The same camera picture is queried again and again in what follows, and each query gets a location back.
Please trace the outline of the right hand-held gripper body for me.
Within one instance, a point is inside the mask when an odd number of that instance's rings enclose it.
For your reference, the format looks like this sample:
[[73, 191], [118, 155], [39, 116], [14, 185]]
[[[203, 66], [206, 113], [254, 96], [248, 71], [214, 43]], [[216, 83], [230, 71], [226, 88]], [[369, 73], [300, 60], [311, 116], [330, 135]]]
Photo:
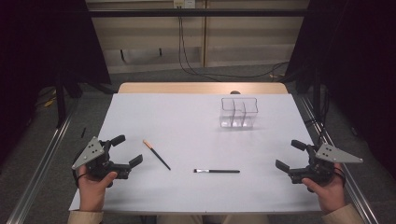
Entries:
[[309, 178], [317, 184], [327, 184], [335, 174], [335, 163], [362, 163], [363, 159], [337, 147], [323, 143], [320, 147], [307, 145], [308, 165], [305, 168], [290, 169], [292, 184], [302, 184]]

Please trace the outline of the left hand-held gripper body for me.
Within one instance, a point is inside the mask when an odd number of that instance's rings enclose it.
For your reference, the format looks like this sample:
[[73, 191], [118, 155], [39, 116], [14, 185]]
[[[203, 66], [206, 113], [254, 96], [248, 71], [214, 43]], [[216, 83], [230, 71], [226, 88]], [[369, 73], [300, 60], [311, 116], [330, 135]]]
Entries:
[[117, 179], [127, 179], [132, 168], [129, 164], [116, 164], [110, 160], [111, 140], [101, 141], [94, 136], [75, 157], [72, 164], [73, 172], [85, 165], [88, 174], [94, 178], [104, 178], [107, 174], [116, 172]]

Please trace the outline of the gold ferrule makeup brush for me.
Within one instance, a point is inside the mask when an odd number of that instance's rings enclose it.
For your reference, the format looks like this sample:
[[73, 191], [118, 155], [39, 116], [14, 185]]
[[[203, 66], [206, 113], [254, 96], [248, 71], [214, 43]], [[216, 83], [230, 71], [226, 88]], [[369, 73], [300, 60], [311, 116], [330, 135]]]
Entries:
[[160, 154], [152, 147], [152, 145], [146, 140], [143, 140], [144, 145], [156, 156], [156, 158], [169, 170], [171, 167], [165, 162], [165, 160], [160, 156]]

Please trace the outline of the black silver ferrule makeup brush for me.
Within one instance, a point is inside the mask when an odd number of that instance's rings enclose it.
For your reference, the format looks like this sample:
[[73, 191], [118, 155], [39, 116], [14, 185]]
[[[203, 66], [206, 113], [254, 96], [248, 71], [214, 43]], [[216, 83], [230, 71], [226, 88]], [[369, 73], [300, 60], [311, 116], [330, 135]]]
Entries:
[[239, 170], [224, 170], [224, 169], [193, 169], [194, 173], [213, 173], [213, 174], [239, 174]]

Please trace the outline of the clear acrylic organizer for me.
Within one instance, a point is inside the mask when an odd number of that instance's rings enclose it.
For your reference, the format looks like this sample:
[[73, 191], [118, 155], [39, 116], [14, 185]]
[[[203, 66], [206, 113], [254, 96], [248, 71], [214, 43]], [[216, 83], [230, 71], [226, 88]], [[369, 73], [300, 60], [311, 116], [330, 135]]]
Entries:
[[219, 125], [222, 128], [252, 128], [258, 113], [256, 98], [222, 98]]

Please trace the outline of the person's right hand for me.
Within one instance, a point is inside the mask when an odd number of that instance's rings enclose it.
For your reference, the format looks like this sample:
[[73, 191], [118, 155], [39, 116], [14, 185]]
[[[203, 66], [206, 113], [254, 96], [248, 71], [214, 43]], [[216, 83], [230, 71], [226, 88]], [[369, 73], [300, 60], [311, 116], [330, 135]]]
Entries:
[[318, 195], [319, 207], [325, 215], [346, 206], [343, 171], [339, 163], [334, 164], [334, 171], [332, 181], [325, 186], [321, 186], [309, 178], [302, 180], [309, 189]]

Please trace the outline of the person's left hand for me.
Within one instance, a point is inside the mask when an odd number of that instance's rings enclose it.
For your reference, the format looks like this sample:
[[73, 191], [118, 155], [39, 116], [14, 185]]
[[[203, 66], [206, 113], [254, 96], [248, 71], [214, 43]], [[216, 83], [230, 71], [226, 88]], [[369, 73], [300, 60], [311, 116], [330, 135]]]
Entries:
[[78, 170], [79, 210], [82, 212], [101, 212], [105, 203], [106, 188], [116, 179], [116, 172], [96, 180], [88, 174], [85, 165]]

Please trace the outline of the black metal stand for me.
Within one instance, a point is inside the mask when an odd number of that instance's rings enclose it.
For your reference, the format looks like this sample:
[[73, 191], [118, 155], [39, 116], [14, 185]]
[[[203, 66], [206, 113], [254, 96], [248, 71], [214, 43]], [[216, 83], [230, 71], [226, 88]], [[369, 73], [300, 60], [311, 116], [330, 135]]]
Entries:
[[58, 122], [57, 128], [60, 128], [66, 117], [65, 100], [64, 100], [64, 84], [62, 79], [62, 73], [58, 73], [56, 77], [56, 99], [57, 99], [57, 111], [58, 111]]

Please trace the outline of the wooden table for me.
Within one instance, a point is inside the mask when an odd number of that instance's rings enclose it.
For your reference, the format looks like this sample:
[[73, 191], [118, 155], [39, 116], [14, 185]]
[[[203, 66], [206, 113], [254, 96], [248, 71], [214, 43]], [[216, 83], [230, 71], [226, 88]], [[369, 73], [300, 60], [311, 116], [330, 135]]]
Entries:
[[193, 93], [287, 94], [287, 88], [276, 82], [125, 82], [119, 93]]

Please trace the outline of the person's lap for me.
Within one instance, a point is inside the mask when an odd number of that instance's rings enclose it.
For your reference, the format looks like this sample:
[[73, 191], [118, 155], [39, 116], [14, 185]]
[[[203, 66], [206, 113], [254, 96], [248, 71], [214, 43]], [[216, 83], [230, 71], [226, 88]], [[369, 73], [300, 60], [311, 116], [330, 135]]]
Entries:
[[156, 224], [270, 224], [267, 215], [161, 215]]

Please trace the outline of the black curtain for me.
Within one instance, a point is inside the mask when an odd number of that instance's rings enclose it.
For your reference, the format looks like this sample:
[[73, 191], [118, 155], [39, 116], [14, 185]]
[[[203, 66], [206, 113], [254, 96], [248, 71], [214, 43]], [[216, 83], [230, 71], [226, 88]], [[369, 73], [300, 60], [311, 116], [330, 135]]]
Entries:
[[396, 179], [396, 0], [309, 0], [286, 72], [319, 80]]
[[87, 0], [0, 0], [0, 164], [35, 112], [45, 87], [108, 84]]

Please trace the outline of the black horizontal bar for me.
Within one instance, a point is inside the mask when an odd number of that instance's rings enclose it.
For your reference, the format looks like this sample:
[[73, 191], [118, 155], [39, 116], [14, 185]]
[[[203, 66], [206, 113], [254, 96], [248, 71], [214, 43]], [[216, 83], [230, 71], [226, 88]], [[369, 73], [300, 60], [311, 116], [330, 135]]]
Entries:
[[90, 15], [102, 17], [304, 17], [307, 9], [92, 9]]

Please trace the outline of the metal floor rail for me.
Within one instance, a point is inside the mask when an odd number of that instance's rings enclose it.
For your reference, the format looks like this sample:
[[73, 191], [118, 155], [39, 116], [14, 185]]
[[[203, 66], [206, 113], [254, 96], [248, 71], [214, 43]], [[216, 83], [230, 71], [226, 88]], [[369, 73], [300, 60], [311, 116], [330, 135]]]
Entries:
[[[326, 143], [335, 146], [326, 127], [327, 113], [330, 108], [330, 100], [326, 97], [321, 98], [321, 95], [314, 95], [310, 98], [307, 94], [299, 95], [300, 102], [303, 105], [304, 112], [308, 116], [308, 125], [312, 126], [317, 133], [314, 142], [318, 145]], [[379, 224], [375, 217], [369, 202], [364, 196], [361, 188], [358, 186], [355, 178], [348, 169], [346, 164], [342, 165], [343, 171], [346, 175], [346, 192], [357, 208], [365, 224]]]
[[0, 224], [23, 224], [47, 175], [50, 163], [67, 131], [78, 99], [66, 98], [65, 117], [58, 107], [39, 107], [34, 118], [7, 159], [0, 175]]

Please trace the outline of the white wall outlet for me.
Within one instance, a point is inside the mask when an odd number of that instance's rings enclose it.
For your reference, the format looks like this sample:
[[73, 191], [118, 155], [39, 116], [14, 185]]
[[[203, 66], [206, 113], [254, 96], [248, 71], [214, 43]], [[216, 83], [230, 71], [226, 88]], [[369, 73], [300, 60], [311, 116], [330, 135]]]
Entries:
[[196, 8], [195, 0], [173, 0], [174, 8]]

